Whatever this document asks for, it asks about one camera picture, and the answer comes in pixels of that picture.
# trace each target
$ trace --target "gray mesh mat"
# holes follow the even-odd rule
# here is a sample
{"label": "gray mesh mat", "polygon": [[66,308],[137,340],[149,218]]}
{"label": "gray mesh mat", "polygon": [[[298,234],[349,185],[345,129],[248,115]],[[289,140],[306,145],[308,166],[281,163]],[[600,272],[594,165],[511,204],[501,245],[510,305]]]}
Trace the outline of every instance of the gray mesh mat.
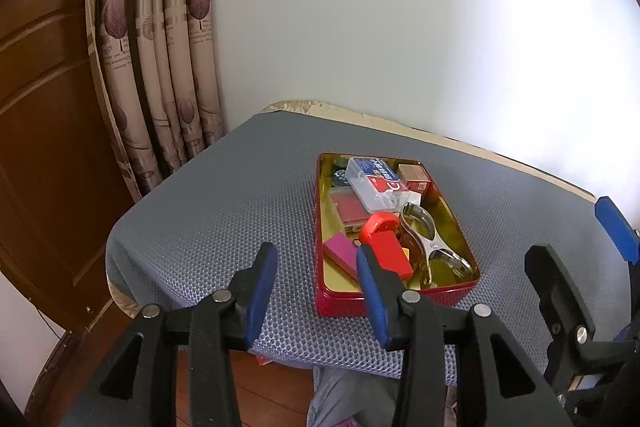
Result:
{"label": "gray mesh mat", "polygon": [[[418,140],[288,112],[258,114],[143,198],[117,222],[107,272],[144,305],[195,304],[249,266],[262,241],[280,253],[254,349],[284,363],[338,365],[398,377],[364,318],[327,319],[314,307],[314,182],[318,154],[420,160],[460,222],[482,270],[459,307],[485,302],[542,371],[550,336],[524,273],[533,244],[553,245],[593,315],[597,339],[627,322],[628,270],[593,205],[528,174]],[[446,350],[447,383],[455,361]]]}

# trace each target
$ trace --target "door panel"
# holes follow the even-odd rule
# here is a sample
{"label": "door panel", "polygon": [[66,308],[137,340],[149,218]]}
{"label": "door panel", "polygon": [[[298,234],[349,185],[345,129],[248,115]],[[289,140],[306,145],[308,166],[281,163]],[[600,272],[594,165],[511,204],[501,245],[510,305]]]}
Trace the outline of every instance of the door panel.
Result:
{"label": "door panel", "polygon": [[0,269],[81,330],[110,297],[104,245],[131,204],[95,96],[84,0],[0,0]]}

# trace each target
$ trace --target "wooden floor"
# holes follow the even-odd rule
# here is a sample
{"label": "wooden floor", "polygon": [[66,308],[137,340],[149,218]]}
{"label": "wooden floor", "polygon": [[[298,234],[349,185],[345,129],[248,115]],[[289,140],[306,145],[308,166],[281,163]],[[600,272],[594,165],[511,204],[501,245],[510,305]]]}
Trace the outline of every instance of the wooden floor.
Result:
{"label": "wooden floor", "polygon": [[[39,425],[58,427],[73,402],[130,318],[112,304],[76,350],[53,388]],[[274,362],[260,366],[247,353],[233,351],[231,362],[242,423],[248,427],[302,427],[313,394],[311,371]],[[188,354],[178,352],[176,425],[190,425]]]}

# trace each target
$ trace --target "curtain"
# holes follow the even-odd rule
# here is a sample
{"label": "curtain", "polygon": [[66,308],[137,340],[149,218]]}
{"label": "curtain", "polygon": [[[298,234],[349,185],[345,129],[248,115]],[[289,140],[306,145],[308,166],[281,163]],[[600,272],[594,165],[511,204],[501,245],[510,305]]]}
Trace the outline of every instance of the curtain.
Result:
{"label": "curtain", "polygon": [[85,13],[98,103],[137,201],[224,134],[212,0],[85,0]]}

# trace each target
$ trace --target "gray pants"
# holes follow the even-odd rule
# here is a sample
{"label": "gray pants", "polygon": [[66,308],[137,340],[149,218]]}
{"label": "gray pants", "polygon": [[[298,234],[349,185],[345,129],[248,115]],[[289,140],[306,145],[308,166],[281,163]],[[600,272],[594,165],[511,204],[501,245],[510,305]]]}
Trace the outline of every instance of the gray pants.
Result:
{"label": "gray pants", "polygon": [[[351,417],[362,427],[389,427],[396,408],[398,384],[394,378],[316,366],[314,397],[306,415],[306,427],[333,427]],[[455,388],[449,388],[444,427],[456,425],[451,409],[455,395]]]}

